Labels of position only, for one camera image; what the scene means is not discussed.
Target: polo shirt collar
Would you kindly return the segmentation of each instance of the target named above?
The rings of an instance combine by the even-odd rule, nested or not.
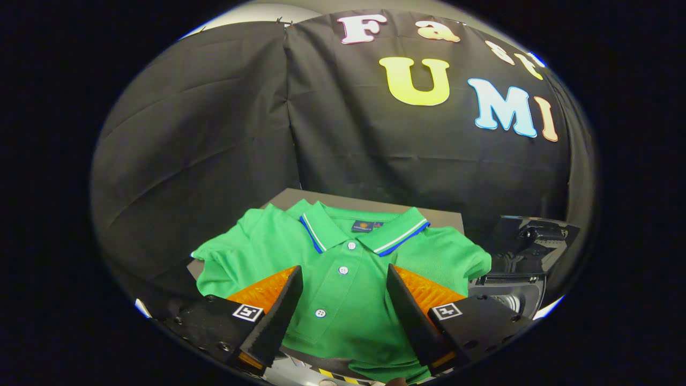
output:
[[[331,247],[351,238],[331,220],[331,217],[383,222],[382,227],[375,228],[368,234],[357,236],[360,242],[379,256],[388,255],[403,242],[429,226],[427,219],[415,207],[403,214],[374,213],[327,207],[317,201],[303,213],[300,221],[309,232],[314,247],[319,253],[324,253]]]

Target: colorful letters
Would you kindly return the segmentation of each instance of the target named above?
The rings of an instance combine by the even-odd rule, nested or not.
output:
[[[345,28],[345,38],[341,40],[341,43],[353,44],[374,41],[374,36],[367,35],[366,31],[378,34],[381,27],[379,27],[379,23],[377,22],[385,23],[388,20],[384,15],[367,14],[362,16],[342,17],[337,21],[343,23]]]
[[[415,25],[420,27],[417,30],[417,33],[427,39],[444,40],[455,43],[460,41],[460,38],[455,36],[450,28],[441,23],[435,21],[418,21]]]
[[[443,103],[450,95],[448,75],[446,68],[450,65],[438,59],[424,59],[422,64],[431,69],[431,77],[434,79],[434,89],[431,91],[419,91],[412,84],[410,66],[414,60],[410,58],[383,58],[379,64],[386,68],[388,77],[388,89],[399,101],[417,106],[436,106]]]
[[[342,17],[338,19],[345,29],[346,36],[341,40],[343,44],[368,43],[374,41],[373,34],[381,31],[379,23],[388,20],[380,14],[369,14],[361,16]],[[417,21],[417,33],[423,38],[446,41],[452,43],[460,42],[460,37],[456,36],[446,25],[435,21]],[[490,50],[502,61],[515,66],[515,61],[508,53],[497,44],[491,41],[484,41]],[[543,80],[543,76],[536,71],[536,65],[522,54],[513,54],[517,57],[526,70],[536,79]],[[545,67],[540,60],[531,52],[527,55],[533,59],[539,67]],[[438,59],[422,59],[422,64],[431,70],[431,78],[434,81],[434,88],[431,91],[419,91],[414,88],[410,67],[414,64],[411,58],[389,57],[379,60],[379,64],[386,68],[388,79],[388,90],[397,100],[415,106],[436,106],[445,102],[450,96],[450,85],[447,76],[447,69],[450,64]],[[531,111],[529,110],[529,94],[518,87],[510,87],[505,98],[487,80],[471,78],[467,83],[474,88],[479,104],[479,117],[474,121],[476,126],[488,130],[495,130],[498,121],[505,130],[510,130],[512,120],[516,123],[512,126],[514,132],[525,137],[535,138],[536,129],[532,122]],[[534,100],[541,109],[543,117],[543,137],[548,141],[557,142],[558,135],[551,114],[550,103],[538,96]]]
[[[479,101],[479,117],[476,126],[495,130],[498,122],[493,119],[493,113],[498,117],[505,130],[510,130],[512,119],[517,116],[514,132],[526,137],[535,138],[536,129],[531,121],[529,110],[529,94],[517,87],[510,87],[504,100],[498,90],[487,80],[471,78],[467,80],[474,87]]]

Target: white collar stripe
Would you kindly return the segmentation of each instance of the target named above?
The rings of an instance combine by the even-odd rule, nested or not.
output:
[[[389,242],[388,244],[386,244],[386,245],[384,245],[384,246],[382,246],[382,247],[376,248],[376,249],[374,250],[374,253],[383,251],[384,249],[386,249],[386,247],[390,247],[391,245],[395,244],[396,242],[402,240],[402,239],[403,239],[404,237],[406,237],[408,234],[412,233],[415,229],[417,229],[417,227],[419,227],[419,226],[422,225],[423,223],[426,223],[426,221],[427,221],[426,218],[422,218],[422,221],[420,221],[417,225],[413,226],[409,231],[407,231],[407,232],[405,232],[404,234],[402,234],[401,236],[399,236],[397,239],[395,239],[395,240]]]
[[[317,237],[317,234],[314,233],[314,229],[312,229],[312,225],[309,224],[309,220],[307,220],[307,215],[303,213],[303,218],[305,219],[305,222],[307,223],[307,227],[309,228],[309,231],[312,232],[312,236],[314,236],[315,240],[317,240],[317,243],[319,243],[319,246],[322,247],[322,250],[324,252],[327,251],[327,249],[324,247],[321,241],[319,241],[319,237]]]

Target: blue collar stripe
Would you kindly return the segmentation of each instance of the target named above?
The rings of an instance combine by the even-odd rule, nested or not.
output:
[[[386,255],[388,255],[389,253],[395,251],[396,249],[398,249],[398,247],[400,247],[400,244],[403,244],[405,241],[408,241],[410,238],[417,236],[417,235],[419,234],[419,232],[423,231],[423,230],[424,230],[426,227],[428,227],[429,225],[431,225],[431,223],[429,223],[428,221],[427,221],[426,223],[422,224],[422,226],[419,227],[419,229],[417,229],[416,231],[414,231],[414,232],[413,232],[411,235],[409,235],[408,237],[404,238],[401,242],[396,243],[394,246],[390,247],[389,249],[386,249],[386,250],[383,251],[383,252],[379,252],[379,256],[386,256]]]
[[[314,249],[316,249],[317,252],[322,253],[322,250],[319,248],[319,246],[317,245],[317,242],[314,240],[314,237],[312,236],[312,232],[307,227],[307,223],[305,222],[305,219],[302,216],[300,216],[300,222],[303,224],[305,229],[307,229],[307,234],[309,234],[309,238],[312,239],[312,244],[314,244]]]

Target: light blue letter m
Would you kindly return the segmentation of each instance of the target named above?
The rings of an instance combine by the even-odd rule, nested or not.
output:
[[[479,117],[475,120],[476,126],[495,130],[498,122],[493,119],[493,112],[505,130],[510,130],[512,119],[517,116],[514,124],[514,132],[526,137],[535,138],[536,129],[531,121],[529,110],[529,94],[518,88],[510,87],[507,100],[504,100],[498,90],[487,80],[471,78],[467,80],[470,86],[476,90],[479,101]]]

